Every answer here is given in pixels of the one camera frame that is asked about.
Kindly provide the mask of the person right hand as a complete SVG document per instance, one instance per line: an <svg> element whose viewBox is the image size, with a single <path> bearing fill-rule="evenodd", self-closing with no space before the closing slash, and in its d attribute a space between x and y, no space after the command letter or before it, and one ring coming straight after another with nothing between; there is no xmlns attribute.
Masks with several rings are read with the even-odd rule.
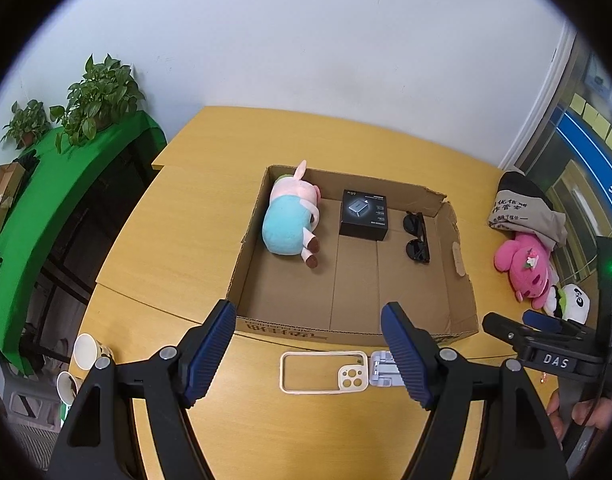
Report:
<svg viewBox="0 0 612 480"><path fill-rule="evenodd" d="M546 407L546 413L551 422L556 438L562 441L565 432L564 422L560 416L560 396L556 390ZM591 400L578 402L572 409L572 421L579 426L589 426L600 431L606 431L612 424L612 396L602 398L594 403Z"/></svg>

